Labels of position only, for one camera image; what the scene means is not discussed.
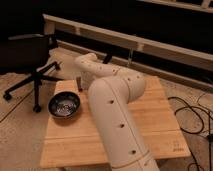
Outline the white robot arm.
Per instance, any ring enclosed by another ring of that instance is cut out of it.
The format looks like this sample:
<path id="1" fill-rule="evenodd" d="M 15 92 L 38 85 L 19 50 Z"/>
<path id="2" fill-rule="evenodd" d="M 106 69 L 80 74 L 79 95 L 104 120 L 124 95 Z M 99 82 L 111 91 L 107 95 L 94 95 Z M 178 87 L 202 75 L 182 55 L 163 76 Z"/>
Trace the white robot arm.
<path id="1" fill-rule="evenodd" d="M 94 78 L 88 87 L 89 108 L 112 171 L 160 171 L 128 108 L 144 94 L 143 74 L 99 63 L 94 53 L 77 57 L 75 64 Z"/>

